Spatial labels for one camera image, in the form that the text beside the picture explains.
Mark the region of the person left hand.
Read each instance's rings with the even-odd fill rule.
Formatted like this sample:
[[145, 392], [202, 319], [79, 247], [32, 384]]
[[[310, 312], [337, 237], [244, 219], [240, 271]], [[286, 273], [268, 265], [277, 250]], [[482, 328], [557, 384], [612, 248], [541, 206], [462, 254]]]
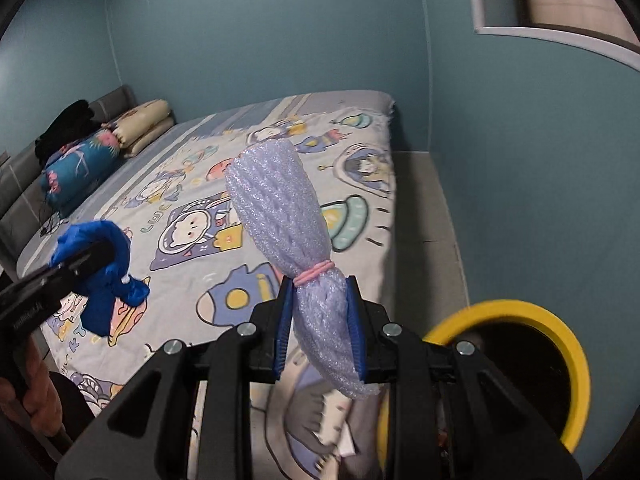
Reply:
[[22, 397], [21, 404], [29, 414], [32, 429], [46, 437], [54, 437], [63, 426], [60, 397], [34, 338], [29, 338], [25, 351], [28, 388]]

